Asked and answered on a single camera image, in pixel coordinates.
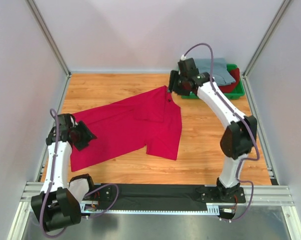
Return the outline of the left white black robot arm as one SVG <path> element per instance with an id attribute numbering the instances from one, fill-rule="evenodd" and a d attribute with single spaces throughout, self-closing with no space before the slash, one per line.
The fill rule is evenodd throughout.
<path id="1" fill-rule="evenodd" d="M 45 140 L 48 150 L 46 177 L 40 193 L 31 198 L 31 208 L 45 233 L 79 224 L 81 201 L 90 201 L 96 194 L 89 174 L 73 177 L 68 182 L 67 168 L 73 150 L 82 151 L 97 137 L 72 114 L 50 113 L 55 125 Z"/>

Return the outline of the bright red t shirt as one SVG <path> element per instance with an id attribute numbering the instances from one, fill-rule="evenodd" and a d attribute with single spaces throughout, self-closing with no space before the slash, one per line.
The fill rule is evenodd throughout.
<path id="1" fill-rule="evenodd" d="M 96 136 L 83 150 L 72 151 L 71 171 L 146 147 L 148 155 L 176 160 L 182 133 L 181 108 L 166 86 L 74 113 Z"/>

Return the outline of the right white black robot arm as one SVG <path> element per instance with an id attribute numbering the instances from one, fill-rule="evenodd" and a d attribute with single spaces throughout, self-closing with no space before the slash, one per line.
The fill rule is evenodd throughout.
<path id="1" fill-rule="evenodd" d="M 209 73 L 199 72 L 193 58 L 181 59 L 177 64 L 178 69 L 170 72 L 168 92 L 180 96 L 194 93 L 210 107 L 224 127 L 220 148 L 225 159 L 216 181 L 215 195 L 227 202 L 239 190 L 243 163 L 256 147 L 257 119 L 238 110 Z"/>

